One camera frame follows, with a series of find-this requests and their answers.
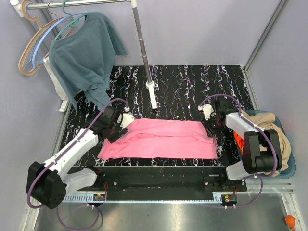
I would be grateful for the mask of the pink t-shirt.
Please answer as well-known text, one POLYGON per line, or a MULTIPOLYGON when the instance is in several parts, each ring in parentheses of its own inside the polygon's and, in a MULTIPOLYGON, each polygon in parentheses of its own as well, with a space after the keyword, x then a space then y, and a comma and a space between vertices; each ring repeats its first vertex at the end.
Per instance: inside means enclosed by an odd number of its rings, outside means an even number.
POLYGON ((98 157, 215 159, 216 140, 198 121, 135 119, 128 132, 113 143, 104 141, 98 157))

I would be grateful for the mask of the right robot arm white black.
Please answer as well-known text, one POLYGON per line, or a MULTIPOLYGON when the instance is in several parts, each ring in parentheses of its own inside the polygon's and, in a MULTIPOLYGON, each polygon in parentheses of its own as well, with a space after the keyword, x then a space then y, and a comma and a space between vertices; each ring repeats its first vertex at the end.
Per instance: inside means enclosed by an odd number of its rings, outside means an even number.
POLYGON ((235 139, 241 138, 241 161, 226 167, 226 174, 218 179, 219 187, 229 191, 236 180, 245 179, 254 174, 274 174, 282 167, 282 153, 279 135, 274 129, 258 126, 244 116, 227 99, 218 99, 214 105, 203 104, 198 110, 204 114, 202 124, 209 137, 228 128, 235 132, 235 139))

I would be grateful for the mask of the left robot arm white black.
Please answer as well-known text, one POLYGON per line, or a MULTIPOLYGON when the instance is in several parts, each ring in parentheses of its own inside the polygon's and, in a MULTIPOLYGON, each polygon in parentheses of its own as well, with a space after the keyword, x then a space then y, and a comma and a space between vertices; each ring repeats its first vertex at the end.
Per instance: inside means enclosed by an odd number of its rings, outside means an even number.
POLYGON ((69 173, 72 166, 99 141, 115 142, 128 132, 127 126, 134 121, 129 107, 118 110, 107 106, 54 156, 43 163, 34 162, 27 174, 27 203, 31 208, 34 198, 49 209, 56 208, 67 194, 91 187, 97 191, 103 187, 103 172, 96 167, 83 167, 69 173))

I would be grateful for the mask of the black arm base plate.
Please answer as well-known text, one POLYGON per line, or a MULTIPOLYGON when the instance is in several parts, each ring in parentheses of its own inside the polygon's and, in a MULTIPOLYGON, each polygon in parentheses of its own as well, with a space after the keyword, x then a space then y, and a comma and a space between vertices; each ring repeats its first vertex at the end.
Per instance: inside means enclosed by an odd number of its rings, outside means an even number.
POLYGON ((84 191, 107 190, 107 201, 209 201, 213 193, 245 192, 229 180, 224 167, 100 167, 99 184, 84 191))

